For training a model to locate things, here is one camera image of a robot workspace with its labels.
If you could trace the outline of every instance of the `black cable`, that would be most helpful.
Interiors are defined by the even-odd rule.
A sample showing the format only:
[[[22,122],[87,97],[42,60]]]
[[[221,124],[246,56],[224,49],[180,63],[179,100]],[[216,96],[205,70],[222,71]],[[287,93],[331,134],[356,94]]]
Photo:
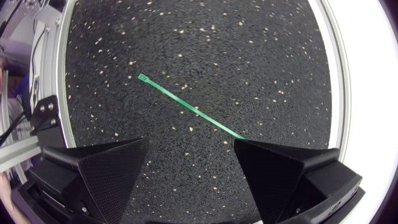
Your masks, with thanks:
[[[12,123],[11,123],[10,127],[7,129],[7,131],[0,136],[0,146],[2,146],[4,144],[4,142],[6,141],[8,136],[17,128],[19,121],[25,115],[25,113],[26,113],[26,110],[24,110],[20,115],[18,115],[18,117],[14,121],[12,121]]]
[[[36,23],[36,19],[33,19],[33,34],[36,34],[35,23]]]
[[[38,46],[38,44],[39,44],[39,42],[40,42],[40,39],[42,38],[44,32],[45,32],[45,27],[44,27],[44,29],[43,29],[43,32],[40,34],[39,38],[37,39],[37,42],[36,42],[36,44],[35,44],[35,47],[33,48],[33,51],[32,51],[32,73],[33,73],[33,75],[32,75],[32,86],[31,86],[31,88],[30,88],[30,90],[29,90],[29,100],[30,100],[30,98],[32,97],[32,90],[33,90],[33,86],[34,86],[34,84],[35,84],[35,83],[34,83],[34,80],[35,80],[35,76],[36,76],[34,57],[35,57],[35,53],[36,53],[37,46]]]

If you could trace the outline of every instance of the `white wall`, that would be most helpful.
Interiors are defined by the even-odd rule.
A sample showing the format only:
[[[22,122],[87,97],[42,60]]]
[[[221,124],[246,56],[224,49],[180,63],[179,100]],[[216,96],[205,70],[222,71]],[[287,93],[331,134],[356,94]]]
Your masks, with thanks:
[[[344,164],[364,198],[344,223],[369,223],[398,165],[398,44],[377,0],[329,0],[346,47],[352,114]]]

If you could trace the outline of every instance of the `person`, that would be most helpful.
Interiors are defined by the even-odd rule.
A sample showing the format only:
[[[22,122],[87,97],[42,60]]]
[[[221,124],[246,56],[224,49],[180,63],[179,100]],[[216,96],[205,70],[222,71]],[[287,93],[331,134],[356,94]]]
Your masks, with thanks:
[[[7,179],[7,175],[2,172],[0,173],[0,199],[8,214],[16,224],[29,224],[30,221],[26,216],[19,210],[11,199],[11,186]]]

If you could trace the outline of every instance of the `black speckled surface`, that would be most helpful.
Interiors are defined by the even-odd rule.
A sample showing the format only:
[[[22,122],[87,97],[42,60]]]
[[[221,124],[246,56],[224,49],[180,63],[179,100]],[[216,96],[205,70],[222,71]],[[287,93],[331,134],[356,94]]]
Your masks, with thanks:
[[[150,138],[123,223],[258,221],[234,137],[137,76],[247,139],[327,148],[330,78],[308,2],[148,2],[75,6],[66,69],[76,143]]]

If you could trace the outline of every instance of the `green cable tie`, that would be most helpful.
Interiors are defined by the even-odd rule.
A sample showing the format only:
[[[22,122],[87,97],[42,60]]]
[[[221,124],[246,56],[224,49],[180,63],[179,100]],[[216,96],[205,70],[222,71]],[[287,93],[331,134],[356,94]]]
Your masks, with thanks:
[[[138,79],[140,79],[141,81],[143,81],[144,83],[148,83],[151,86],[155,87],[156,89],[158,89],[159,91],[161,91],[162,93],[166,94],[167,96],[169,96],[171,99],[179,102],[181,105],[183,105],[184,107],[192,110],[193,112],[195,112],[196,114],[199,114],[202,118],[205,118],[206,120],[208,120],[209,122],[213,123],[214,125],[216,125],[217,127],[221,128],[222,130],[232,134],[233,136],[239,138],[239,139],[245,139],[244,137],[236,134],[234,131],[232,131],[231,129],[227,128],[226,126],[220,124],[219,122],[217,122],[216,120],[214,120],[213,118],[205,115],[204,113],[202,113],[200,110],[194,108],[193,106],[189,105],[187,102],[181,100],[180,98],[178,98],[177,96],[175,96],[173,93],[167,91],[165,88],[161,87],[160,85],[156,84],[156,82],[153,82],[150,78],[148,78],[146,75],[144,74],[139,74]]]

